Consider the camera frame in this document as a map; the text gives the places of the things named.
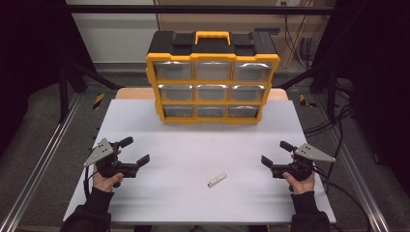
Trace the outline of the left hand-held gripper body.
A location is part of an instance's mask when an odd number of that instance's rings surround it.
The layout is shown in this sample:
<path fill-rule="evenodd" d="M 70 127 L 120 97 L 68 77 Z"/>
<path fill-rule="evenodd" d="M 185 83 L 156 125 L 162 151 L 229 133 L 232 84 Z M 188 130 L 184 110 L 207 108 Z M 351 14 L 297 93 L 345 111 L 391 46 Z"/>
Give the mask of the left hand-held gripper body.
<path fill-rule="evenodd" d="M 135 178 L 139 166 L 136 163 L 122 163 L 118 160 L 118 142 L 109 142 L 104 137 L 92 150 L 83 166 L 94 164 L 104 178 L 112 177 L 116 173 L 122 173 L 125 178 Z"/>

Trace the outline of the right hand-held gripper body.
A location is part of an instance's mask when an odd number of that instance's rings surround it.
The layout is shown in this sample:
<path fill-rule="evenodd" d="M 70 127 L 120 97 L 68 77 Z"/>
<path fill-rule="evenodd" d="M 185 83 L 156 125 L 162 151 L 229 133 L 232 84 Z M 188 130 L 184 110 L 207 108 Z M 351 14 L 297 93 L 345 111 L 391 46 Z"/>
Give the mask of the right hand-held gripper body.
<path fill-rule="evenodd" d="M 316 160 L 335 162 L 336 159 L 305 143 L 300 147 L 294 146 L 293 161 L 288 164 L 273 164 L 272 174 L 274 178 L 283 179 L 284 172 L 290 173 L 296 180 L 305 180 L 313 171 L 313 163 Z"/>

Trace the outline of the white nail clipper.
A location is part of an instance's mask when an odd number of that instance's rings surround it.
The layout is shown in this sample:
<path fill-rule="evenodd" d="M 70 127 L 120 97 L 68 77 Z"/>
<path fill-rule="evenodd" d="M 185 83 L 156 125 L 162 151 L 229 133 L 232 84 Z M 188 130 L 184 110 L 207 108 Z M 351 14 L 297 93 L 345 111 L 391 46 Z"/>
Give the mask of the white nail clipper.
<path fill-rule="evenodd" d="M 225 173 L 220 173 L 218 176 L 216 176 L 215 178 L 213 178 L 212 180 L 210 180 L 207 183 L 207 186 L 209 188 L 212 188 L 213 186 L 215 186 L 216 184 L 220 183 L 222 180 L 224 180 L 227 177 L 227 175 Z"/>

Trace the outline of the person's left hand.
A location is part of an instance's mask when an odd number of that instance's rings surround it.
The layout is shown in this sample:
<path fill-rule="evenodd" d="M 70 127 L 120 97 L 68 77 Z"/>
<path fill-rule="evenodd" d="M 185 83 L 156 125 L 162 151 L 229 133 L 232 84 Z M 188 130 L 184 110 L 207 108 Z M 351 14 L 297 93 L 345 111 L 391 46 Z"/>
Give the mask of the person's left hand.
<path fill-rule="evenodd" d="M 93 187 L 104 192 L 112 192 L 114 185 L 123 181 L 124 175 L 122 173 L 116 173 L 114 176 L 104 178 L 98 171 L 97 167 L 94 167 Z"/>

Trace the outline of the person's right hand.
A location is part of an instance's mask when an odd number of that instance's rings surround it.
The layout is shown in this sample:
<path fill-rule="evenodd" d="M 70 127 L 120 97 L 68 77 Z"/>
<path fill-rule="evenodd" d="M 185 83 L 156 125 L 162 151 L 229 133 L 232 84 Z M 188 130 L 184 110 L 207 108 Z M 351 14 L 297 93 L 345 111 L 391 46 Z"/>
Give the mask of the person's right hand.
<path fill-rule="evenodd" d="M 314 190 L 314 174 L 311 173 L 305 180 L 298 181 L 290 173 L 284 172 L 282 174 L 286 182 L 293 188 L 294 194 L 303 194 L 305 192 Z"/>

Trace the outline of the black metal stand strut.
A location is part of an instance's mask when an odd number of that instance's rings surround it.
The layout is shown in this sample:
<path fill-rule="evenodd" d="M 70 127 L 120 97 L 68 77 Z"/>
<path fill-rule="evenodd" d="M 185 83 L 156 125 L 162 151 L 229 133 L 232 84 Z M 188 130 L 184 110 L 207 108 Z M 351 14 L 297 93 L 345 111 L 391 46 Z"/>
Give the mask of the black metal stand strut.
<path fill-rule="evenodd" d="M 68 84 L 72 85 L 76 93 L 84 93 L 87 90 L 88 85 L 85 83 L 83 76 L 91 77 L 111 90 L 121 89 L 120 85 L 105 79 L 96 72 L 93 72 L 78 63 L 62 65 L 59 72 L 60 123 L 64 122 L 69 115 Z"/>
<path fill-rule="evenodd" d="M 278 87 L 279 89 L 287 90 L 308 77 L 313 78 L 309 86 L 309 90 L 312 94 L 319 94 L 324 90 L 324 88 L 327 88 L 326 113 L 327 116 L 330 118 L 331 122 L 334 123 L 336 121 L 335 99 L 337 77 L 335 70 L 331 65 L 325 65 L 324 63 L 317 64 L 309 70 L 280 84 Z"/>

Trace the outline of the yellow and black drawer organizer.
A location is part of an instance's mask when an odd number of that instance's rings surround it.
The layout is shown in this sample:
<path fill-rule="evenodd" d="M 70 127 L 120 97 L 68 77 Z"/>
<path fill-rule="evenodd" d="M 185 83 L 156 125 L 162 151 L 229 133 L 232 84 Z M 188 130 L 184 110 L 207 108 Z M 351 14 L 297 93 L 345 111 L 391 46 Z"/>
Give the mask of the yellow and black drawer organizer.
<path fill-rule="evenodd" d="M 165 123 L 257 123 L 280 62 L 266 32 L 158 31 L 146 55 Z"/>

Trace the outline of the black curtain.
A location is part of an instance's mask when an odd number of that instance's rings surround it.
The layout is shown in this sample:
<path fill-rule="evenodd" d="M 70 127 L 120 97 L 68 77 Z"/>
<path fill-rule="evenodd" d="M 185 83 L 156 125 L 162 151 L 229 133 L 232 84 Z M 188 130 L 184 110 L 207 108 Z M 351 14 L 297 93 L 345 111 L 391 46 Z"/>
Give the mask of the black curtain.
<path fill-rule="evenodd" d="M 72 14 L 52 5 L 67 0 L 0 0 L 0 156 L 28 110 L 36 91 L 58 82 L 62 66 L 50 35 L 74 61 L 95 67 Z"/>
<path fill-rule="evenodd" d="M 353 82 L 377 152 L 410 196 L 410 0 L 336 0 L 314 62 Z"/>

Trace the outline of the aluminium frame rail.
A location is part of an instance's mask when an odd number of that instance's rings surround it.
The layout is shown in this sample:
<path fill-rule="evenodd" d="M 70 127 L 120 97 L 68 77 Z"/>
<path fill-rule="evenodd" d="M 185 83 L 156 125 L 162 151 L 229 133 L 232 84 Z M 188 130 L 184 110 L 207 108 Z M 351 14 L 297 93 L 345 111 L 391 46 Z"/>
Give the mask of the aluminium frame rail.
<path fill-rule="evenodd" d="M 338 126 L 331 129 L 331 135 L 337 145 L 339 145 L 338 157 L 342 160 L 343 166 L 358 196 L 361 206 L 369 219 L 373 232 L 391 232 L 387 221 L 381 213 L 366 181 L 355 164 L 351 154 L 342 141 L 342 132 Z"/>
<path fill-rule="evenodd" d="M 83 94 L 74 94 L 69 105 L 66 118 L 58 124 L 53 135 L 49 139 L 44 151 L 36 163 L 30 177 L 25 183 L 22 191 L 18 195 L 14 205 L 0 223 L 0 232 L 15 232 L 17 226 L 24 215 L 34 193 L 36 192 L 44 173 L 52 161 L 72 119 L 78 109 L 78 105 L 83 98 Z"/>

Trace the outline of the black horizontal frame bar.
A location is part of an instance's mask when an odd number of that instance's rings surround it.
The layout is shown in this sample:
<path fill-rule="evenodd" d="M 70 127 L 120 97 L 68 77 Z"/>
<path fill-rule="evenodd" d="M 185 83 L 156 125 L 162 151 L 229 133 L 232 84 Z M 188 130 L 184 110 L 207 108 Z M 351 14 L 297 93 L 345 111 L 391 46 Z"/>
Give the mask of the black horizontal frame bar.
<path fill-rule="evenodd" d="M 66 5 L 61 9 L 74 14 L 333 15 L 337 13 L 337 9 L 333 7 Z"/>

